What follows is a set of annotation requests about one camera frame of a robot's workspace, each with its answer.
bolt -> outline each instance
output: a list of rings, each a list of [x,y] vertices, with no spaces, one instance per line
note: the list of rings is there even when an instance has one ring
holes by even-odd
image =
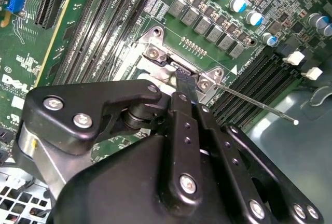
[[[178,97],[183,101],[187,101],[187,97],[184,94],[179,94]]]
[[[92,126],[92,119],[87,114],[77,114],[75,115],[73,122],[76,126],[80,128],[89,128]]]
[[[188,194],[194,194],[196,192],[195,181],[187,175],[182,175],[180,177],[180,185],[182,189]]]
[[[202,106],[204,112],[208,113],[210,110],[206,106]]]
[[[220,75],[222,75],[222,71],[220,69],[218,69],[214,72],[214,75],[215,76],[220,76]]]
[[[254,201],[254,200],[251,200],[249,202],[249,206],[252,210],[252,212],[254,213],[254,215],[258,218],[258,219],[264,219],[265,217],[265,213],[264,213],[264,210],[263,208],[259,205],[258,202]]]
[[[147,89],[150,90],[152,93],[158,92],[158,90],[156,89],[156,87],[152,86],[152,85],[148,86]]]
[[[210,85],[210,84],[209,84],[209,82],[208,82],[207,80],[202,80],[202,81],[199,83],[199,87],[200,87],[200,89],[206,89],[206,88],[208,88],[209,85]]]
[[[43,105],[51,111],[58,111],[63,108],[62,101],[54,97],[45,99]]]
[[[232,132],[234,132],[234,133],[238,133],[238,130],[234,127],[234,126],[230,126],[230,129],[232,130]]]
[[[306,218],[305,212],[303,211],[303,209],[299,205],[295,204],[294,205],[294,210],[300,218],[302,218],[302,219]]]
[[[308,207],[307,207],[307,210],[308,210],[309,214],[310,214],[313,218],[315,218],[315,219],[318,219],[318,218],[319,218],[318,213],[316,212],[316,210],[315,210],[312,206],[308,206]]]

white connector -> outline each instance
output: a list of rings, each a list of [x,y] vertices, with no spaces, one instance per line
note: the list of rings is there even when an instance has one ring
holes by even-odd
[[[283,58],[282,60],[285,63],[289,63],[293,66],[297,66],[300,62],[305,58],[305,55],[302,54],[300,51],[295,51],[294,53],[290,54],[288,57]]]
[[[301,73],[304,77],[307,77],[310,80],[317,80],[318,77],[323,73],[318,67],[313,67],[308,70],[306,73]]]

capacitor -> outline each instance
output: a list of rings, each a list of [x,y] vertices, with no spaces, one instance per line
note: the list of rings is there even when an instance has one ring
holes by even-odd
[[[308,18],[308,24],[317,29],[323,29],[328,25],[328,17],[322,16],[319,13],[313,13]]]
[[[263,36],[261,37],[261,40],[264,44],[270,47],[275,47],[276,44],[278,43],[278,38],[273,36],[271,33],[264,33]]]
[[[229,8],[237,13],[243,12],[246,7],[245,0],[230,0],[229,2]]]
[[[252,10],[249,11],[248,14],[245,16],[245,20],[247,21],[248,24],[251,24],[253,26],[258,26],[261,25],[263,22],[263,15]]]
[[[323,29],[316,29],[316,31],[323,36],[330,37],[332,36],[332,23]]]

metal cylinder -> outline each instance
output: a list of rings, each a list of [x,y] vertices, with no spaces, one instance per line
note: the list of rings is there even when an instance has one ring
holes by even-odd
[[[327,25],[325,28],[323,29],[316,29],[316,31],[323,36],[326,37],[330,37],[332,36],[332,23],[330,23],[329,25]]]
[[[317,29],[323,29],[328,25],[328,17],[319,13],[313,13],[308,18],[308,24]]]

motherboard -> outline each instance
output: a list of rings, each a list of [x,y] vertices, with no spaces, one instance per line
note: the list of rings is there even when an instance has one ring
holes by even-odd
[[[0,140],[34,87],[148,79],[176,90],[181,70],[217,122],[249,130],[332,53],[332,0],[0,0]],[[94,148],[98,160],[144,137]]]

